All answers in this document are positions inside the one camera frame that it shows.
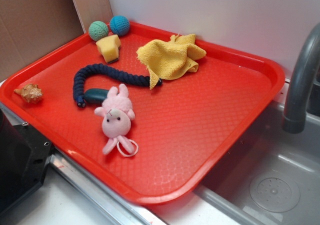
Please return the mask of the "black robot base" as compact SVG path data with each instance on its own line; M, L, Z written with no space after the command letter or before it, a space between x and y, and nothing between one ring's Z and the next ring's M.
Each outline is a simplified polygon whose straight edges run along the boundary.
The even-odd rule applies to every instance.
M28 123L13 125L0 112L0 215L44 183L52 142Z

